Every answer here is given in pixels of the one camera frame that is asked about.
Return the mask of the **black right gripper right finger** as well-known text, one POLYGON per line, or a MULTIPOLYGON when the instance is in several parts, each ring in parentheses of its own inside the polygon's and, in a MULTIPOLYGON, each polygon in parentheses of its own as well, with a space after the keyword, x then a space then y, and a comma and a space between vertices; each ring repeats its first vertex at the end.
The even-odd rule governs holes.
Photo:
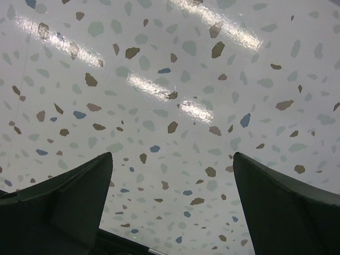
POLYGON ((240 152, 233 171, 255 254, 339 254, 339 195, 240 152))

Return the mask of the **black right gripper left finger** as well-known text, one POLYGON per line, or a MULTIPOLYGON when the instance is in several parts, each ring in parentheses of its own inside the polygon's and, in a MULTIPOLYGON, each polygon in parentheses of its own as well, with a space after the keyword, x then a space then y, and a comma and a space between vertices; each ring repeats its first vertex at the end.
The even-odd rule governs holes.
POLYGON ((113 171, 106 152, 46 181, 1 194, 1 254, 89 254, 113 171))

